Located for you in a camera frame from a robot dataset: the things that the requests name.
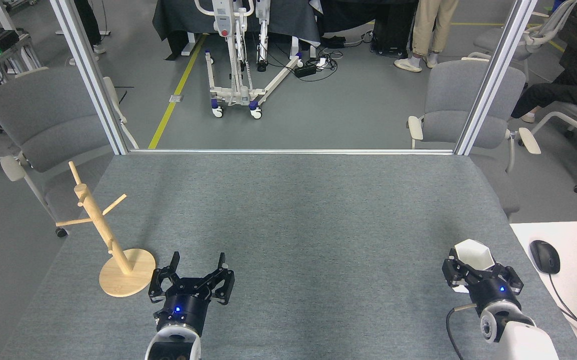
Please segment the power adapter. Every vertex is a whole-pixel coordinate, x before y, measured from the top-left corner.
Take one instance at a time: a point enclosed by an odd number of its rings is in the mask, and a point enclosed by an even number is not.
[[[305,76],[313,75],[318,71],[318,68],[314,64],[305,64],[302,67],[293,69],[293,73],[298,78],[304,78]]]

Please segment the black pants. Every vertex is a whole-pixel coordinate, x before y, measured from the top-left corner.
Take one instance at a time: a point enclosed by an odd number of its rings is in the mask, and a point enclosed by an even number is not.
[[[562,71],[551,84],[535,84],[526,89],[510,116],[519,119],[533,108],[544,108],[554,101],[577,105],[577,68]]]
[[[73,0],[77,13],[80,14],[82,25],[86,31],[86,37],[89,39],[90,46],[97,45],[102,42],[100,35],[100,28],[97,24],[97,19],[88,0]]]

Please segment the round wooden base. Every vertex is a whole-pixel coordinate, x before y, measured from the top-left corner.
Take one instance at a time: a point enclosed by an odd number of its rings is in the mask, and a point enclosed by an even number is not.
[[[99,272],[99,285],[106,294],[113,297],[127,297],[144,289],[153,276],[156,259],[149,251],[141,248],[124,250],[133,271],[124,275],[114,258],[110,258]]]

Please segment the computer mouse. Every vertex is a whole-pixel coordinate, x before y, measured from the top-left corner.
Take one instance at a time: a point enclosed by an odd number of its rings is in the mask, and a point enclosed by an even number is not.
[[[543,240],[535,240],[531,242],[529,248],[539,271],[547,274],[560,272],[560,255],[553,245]]]

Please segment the wooden mug tree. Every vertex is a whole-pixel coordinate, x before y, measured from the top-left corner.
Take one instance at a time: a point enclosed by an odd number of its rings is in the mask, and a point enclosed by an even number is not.
[[[127,297],[136,294],[151,281],[153,270],[156,268],[156,259],[151,253],[141,248],[122,250],[104,218],[110,210],[126,199],[126,194],[122,194],[106,209],[101,210],[87,184],[80,180],[80,175],[73,161],[69,161],[68,166],[71,168],[76,184],[73,191],[77,195],[77,205],[86,210],[89,218],[60,221],[55,225],[93,223],[101,239],[104,240],[108,253],[112,255],[99,272],[99,285],[106,294],[113,297]]]

